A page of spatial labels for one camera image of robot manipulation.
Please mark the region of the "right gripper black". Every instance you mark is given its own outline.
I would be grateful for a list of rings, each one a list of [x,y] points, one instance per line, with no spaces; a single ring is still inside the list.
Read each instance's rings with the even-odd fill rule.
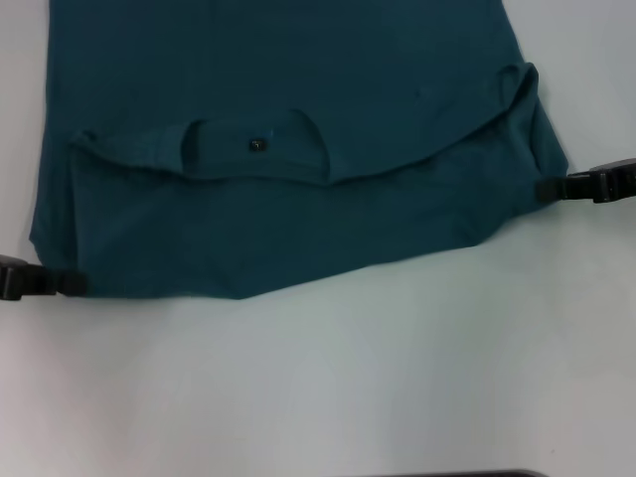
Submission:
[[[636,158],[537,183],[537,200],[541,203],[579,200],[612,203],[632,197],[636,197]]]

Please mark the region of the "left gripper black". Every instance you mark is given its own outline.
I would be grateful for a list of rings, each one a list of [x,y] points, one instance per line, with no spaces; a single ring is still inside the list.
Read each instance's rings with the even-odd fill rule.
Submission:
[[[86,276],[74,270],[55,270],[0,254],[0,300],[19,301],[23,296],[85,296]]]

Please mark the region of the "teal blue printed t-shirt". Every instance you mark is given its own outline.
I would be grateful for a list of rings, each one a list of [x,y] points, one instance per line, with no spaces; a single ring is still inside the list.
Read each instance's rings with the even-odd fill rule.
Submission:
[[[50,0],[30,238],[96,297],[477,245],[567,169],[502,0]]]

